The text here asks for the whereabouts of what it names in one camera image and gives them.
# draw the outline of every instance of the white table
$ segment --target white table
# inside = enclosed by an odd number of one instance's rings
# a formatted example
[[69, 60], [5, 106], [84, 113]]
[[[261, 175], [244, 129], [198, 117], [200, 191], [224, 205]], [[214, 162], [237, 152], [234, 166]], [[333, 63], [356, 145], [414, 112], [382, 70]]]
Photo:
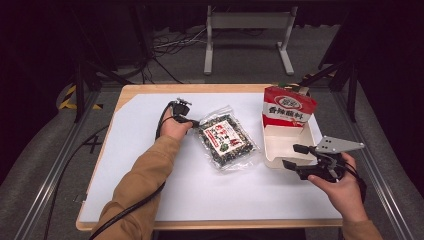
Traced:
[[341, 226], [341, 216], [327, 196], [296, 173], [276, 170], [265, 158], [261, 111], [268, 85], [126, 86], [118, 101], [107, 139], [77, 219], [90, 230], [122, 176], [153, 144], [158, 118], [177, 97], [192, 102], [188, 117], [200, 119], [230, 105], [243, 128], [262, 149], [245, 170], [219, 172], [193, 132], [188, 132], [162, 192], [156, 230], [293, 228]]

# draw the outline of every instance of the brown jacket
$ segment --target brown jacket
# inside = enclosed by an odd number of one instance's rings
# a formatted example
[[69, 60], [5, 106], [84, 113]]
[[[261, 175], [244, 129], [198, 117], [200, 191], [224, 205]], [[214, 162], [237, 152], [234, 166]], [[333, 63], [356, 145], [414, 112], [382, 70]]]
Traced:
[[[131, 171], [115, 188], [112, 200], [106, 204], [93, 232], [109, 219], [153, 193], [171, 174], [175, 156], [180, 149], [177, 140], [162, 136], [141, 155]], [[96, 239], [150, 239], [160, 197], [125, 216], [102, 232]], [[371, 221], [343, 223], [343, 234], [350, 239], [382, 239]]]

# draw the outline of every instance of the plastic bag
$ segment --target plastic bag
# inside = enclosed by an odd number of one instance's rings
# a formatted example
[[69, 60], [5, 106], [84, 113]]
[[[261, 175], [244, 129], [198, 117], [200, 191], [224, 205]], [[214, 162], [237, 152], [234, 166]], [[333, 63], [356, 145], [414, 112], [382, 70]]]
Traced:
[[239, 170], [251, 166], [251, 156], [259, 148], [226, 106], [200, 120], [199, 139], [211, 163], [219, 170]]

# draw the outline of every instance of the metal stand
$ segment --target metal stand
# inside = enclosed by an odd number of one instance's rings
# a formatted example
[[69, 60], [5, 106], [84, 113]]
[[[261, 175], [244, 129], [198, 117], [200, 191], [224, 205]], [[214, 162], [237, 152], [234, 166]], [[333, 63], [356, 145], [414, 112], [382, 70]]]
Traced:
[[296, 18], [297, 7], [292, 7], [290, 12], [273, 13], [251, 13], [251, 12], [212, 12], [211, 6], [208, 6], [207, 15], [207, 45], [205, 56], [204, 74], [212, 74], [213, 42], [212, 29], [229, 28], [284, 28], [284, 39], [277, 43], [281, 60], [287, 75], [293, 75], [294, 70], [287, 54], [287, 44], [289, 42], [291, 30]]

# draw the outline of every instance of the person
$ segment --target person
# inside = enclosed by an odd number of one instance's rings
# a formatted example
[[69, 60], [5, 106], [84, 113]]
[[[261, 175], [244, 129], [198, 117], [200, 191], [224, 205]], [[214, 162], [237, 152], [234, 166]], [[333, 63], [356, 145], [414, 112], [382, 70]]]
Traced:
[[[171, 174], [181, 140], [192, 127], [192, 123], [178, 123], [169, 118], [170, 116], [168, 109], [163, 117], [167, 120], [162, 124], [160, 137], [121, 179], [114, 190], [112, 200], [104, 206], [92, 233], [109, 219], [156, 191]], [[343, 153], [343, 158], [352, 166], [356, 166], [355, 160], [348, 154]], [[308, 180], [326, 192], [331, 203], [341, 213], [345, 239], [382, 239], [365, 212], [359, 187], [352, 175], [346, 173], [338, 183], [329, 183], [316, 176], [309, 176]], [[151, 239], [159, 201], [160, 195], [110, 225], [95, 239]]]
[[[356, 162], [353, 157], [347, 153], [342, 153], [342, 157], [356, 169]], [[331, 204], [342, 215], [342, 230], [346, 240], [383, 239], [373, 222], [368, 218], [362, 204], [359, 185], [352, 174], [346, 172], [337, 183], [327, 182], [314, 175], [309, 175], [308, 180], [327, 194]]]

